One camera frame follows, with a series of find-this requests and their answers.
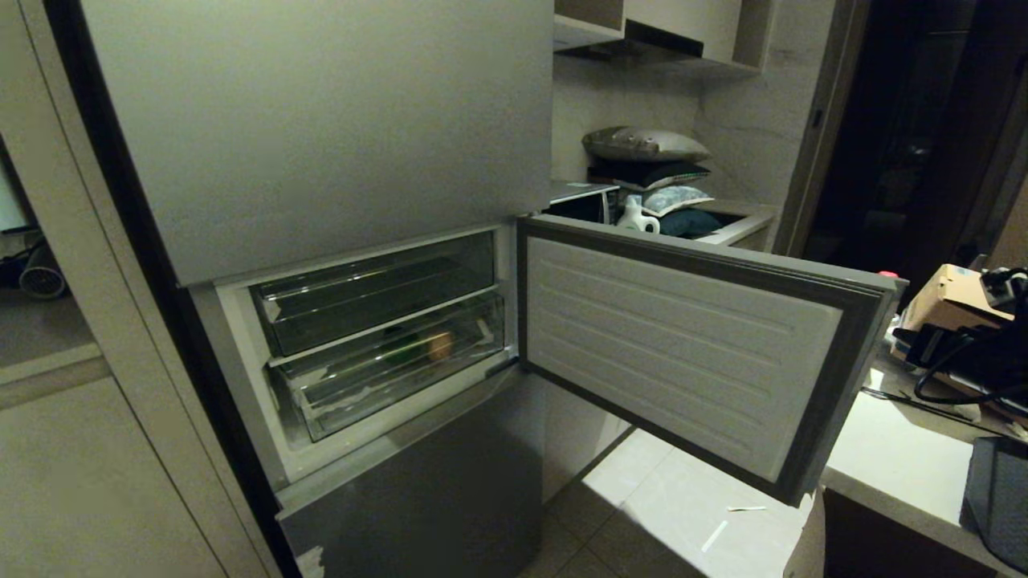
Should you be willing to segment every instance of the refrigerator door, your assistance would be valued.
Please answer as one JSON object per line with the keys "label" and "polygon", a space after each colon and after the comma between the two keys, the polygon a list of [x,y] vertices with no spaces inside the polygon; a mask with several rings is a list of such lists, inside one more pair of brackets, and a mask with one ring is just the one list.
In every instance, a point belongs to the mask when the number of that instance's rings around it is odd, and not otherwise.
{"label": "refrigerator door", "polygon": [[519,221],[518,258],[529,370],[791,505],[904,284],[551,216]]}
{"label": "refrigerator door", "polygon": [[517,576],[542,528],[539,381],[508,368],[280,492],[304,576]]}
{"label": "refrigerator door", "polygon": [[547,205],[552,1],[82,11],[181,285]]}

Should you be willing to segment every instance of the plastic bottle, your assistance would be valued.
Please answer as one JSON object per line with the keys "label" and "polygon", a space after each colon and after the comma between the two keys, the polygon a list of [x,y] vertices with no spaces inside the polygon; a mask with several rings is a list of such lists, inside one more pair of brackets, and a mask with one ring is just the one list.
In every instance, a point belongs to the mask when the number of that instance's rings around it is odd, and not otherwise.
{"label": "plastic bottle", "polygon": [[618,226],[660,232],[660,221],[656,217],[642,214],[642,206],[639,205],[638,196],[634,194],[629,195],[628,200],[625,201],[625,214],[618,219]]}

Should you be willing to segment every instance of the pillow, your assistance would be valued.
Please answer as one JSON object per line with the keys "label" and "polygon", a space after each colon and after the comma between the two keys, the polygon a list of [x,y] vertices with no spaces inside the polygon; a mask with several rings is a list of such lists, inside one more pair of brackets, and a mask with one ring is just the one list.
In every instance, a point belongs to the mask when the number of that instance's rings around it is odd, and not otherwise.
{"label": "pillow", "polygon": [[608,160],[656,162],[710,158],[710,151],[685,135],[670,131],[611,127],[582,138],[586,151]]}
{"label": "pillow", "polygon": [[721,227],[721,221],[699,209],[675,211],[660,219],[660,233],[671,237],[703,237]]}
{"label": "pillow", "polygon": [[698,188],[667,186],[642,195],[642,214],[663,217],[684,207],[707,201],[713,201],[713,197]]}
{"label": "pillow", "polygon": [[589,168],[589,180],[638,191],[693,182],[710,171],[692,162],[603,162]]}

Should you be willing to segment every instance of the tile floor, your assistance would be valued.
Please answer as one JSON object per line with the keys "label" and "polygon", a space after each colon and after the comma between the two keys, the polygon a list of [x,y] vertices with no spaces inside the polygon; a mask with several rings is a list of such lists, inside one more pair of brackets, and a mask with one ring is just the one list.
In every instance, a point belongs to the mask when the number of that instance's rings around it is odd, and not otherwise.
{"label": "tile floor", "polygon": [[635,431],[546,506],[543,547],[520,578],[702,577],[625,509],[673,449]]}
{"label": "tile floor", "polygon": [[780,578],[809,511],[635,430],[547,504],[542,550],[519,578]]}

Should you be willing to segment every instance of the open freezer door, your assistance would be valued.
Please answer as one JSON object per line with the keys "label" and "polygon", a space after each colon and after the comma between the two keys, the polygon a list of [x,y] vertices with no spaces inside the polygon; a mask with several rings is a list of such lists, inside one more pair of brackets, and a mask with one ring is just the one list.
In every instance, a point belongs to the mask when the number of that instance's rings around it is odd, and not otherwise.
{"label": "open freezer door", "polygon": [[812,490],[905,282],[540,216],[522,362],[775,499]]}

